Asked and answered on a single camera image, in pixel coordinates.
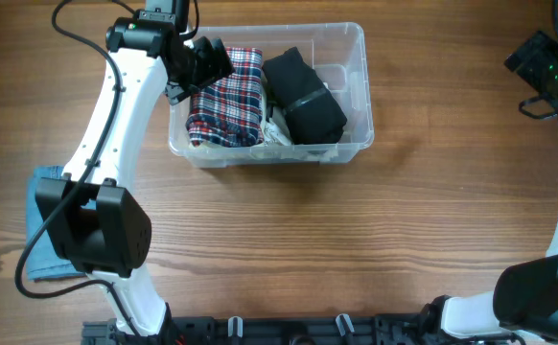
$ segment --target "blue cloth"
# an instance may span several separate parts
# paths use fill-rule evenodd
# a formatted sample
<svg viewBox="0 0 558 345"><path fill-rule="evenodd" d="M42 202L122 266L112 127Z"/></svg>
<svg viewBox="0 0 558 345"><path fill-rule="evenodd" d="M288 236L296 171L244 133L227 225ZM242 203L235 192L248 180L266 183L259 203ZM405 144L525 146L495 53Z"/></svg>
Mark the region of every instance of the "blue cloth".
<svg viewBox="0 0 558 345"><path fill-rule="evenodd" d="M36 205L35 192L38 181L42 177L60 178L63 167L37 167L34 176L28 180L28 193L26 196L26 241L32 239L36 230L42 225L42 216ZM79 277L78 272L70 261L58 258L53 249L49 234L45 232L30 253L26 263L29 280L56 279L65 277Z"/></svg>

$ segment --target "clear plastic container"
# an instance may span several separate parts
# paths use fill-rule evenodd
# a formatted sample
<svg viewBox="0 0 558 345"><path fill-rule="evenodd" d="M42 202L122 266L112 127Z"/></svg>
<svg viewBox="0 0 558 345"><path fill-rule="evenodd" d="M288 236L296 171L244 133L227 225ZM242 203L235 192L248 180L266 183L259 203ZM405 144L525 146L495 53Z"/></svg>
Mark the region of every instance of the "clear plastic container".
<svg viewBox="0 0 558 345"><path fill-rule="evenodd" d="M347 117L337 144L269 146L253 148L192 149L185 121L188 100L171 106L169 146L200 168L223 168L242 164L319 162L344 164L373 143L375 131L364 32L356 23L281 25L259 27L199 28L198 35L219 37L226 47L252 47L267 60L291 47L298 51L328 88Z"/></svg>

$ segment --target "wood grain surface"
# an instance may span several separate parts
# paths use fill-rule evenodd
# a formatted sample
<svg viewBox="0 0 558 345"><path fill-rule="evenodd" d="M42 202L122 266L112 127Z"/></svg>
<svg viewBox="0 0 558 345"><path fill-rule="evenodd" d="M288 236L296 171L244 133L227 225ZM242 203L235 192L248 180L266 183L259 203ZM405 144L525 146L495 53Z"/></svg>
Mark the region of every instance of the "wood grain surface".
<svg viewBox="0 0 558 345"><path fill-rule="evenodd" d="M12 279L26 181L34 166L69 160L105 69L52 30L56 2L0 6L0 344L78 344L83 320L112 317L94 288L33 301ZM502 63L535 30L549 32L550 9L527 0L201 0L202 26L361 24L376 139L342 166L203 171L169 151L161 99L135 195L153 224L153 280L173 314L418 311L441 294L490 290L509 265L542 257L558 215L558 122L518 113L534 92ZM75 4L59 21L104 45L118 15L114 5Z"/></svg>

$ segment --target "black cloth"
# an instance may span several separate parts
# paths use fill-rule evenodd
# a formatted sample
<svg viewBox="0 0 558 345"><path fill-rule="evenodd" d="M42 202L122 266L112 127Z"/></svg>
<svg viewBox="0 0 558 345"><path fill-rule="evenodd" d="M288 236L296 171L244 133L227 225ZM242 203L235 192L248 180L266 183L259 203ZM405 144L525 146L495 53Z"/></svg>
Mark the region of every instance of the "black cloth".
<svg viewBox="0 0 558 345"><path fill-rule="evenodd" d="M334 144L343 135L347 118L315 70L290 48L262 66L276 101L286 111L286 124L295 144Z"/></svg>

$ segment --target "red plaid cloth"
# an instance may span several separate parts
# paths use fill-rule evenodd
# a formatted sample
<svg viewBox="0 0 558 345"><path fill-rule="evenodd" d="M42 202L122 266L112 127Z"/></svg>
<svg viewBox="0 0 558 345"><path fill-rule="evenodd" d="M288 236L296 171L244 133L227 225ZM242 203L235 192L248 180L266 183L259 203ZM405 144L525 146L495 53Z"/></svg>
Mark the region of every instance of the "red plaid cloth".
<svg viewBox="0 0 558 345"><path fill-rule="evenodd" d="M195 147L210 142L229 148L264 142L262 51L226 48L235 72L192 96L185 126Z"/></svg>

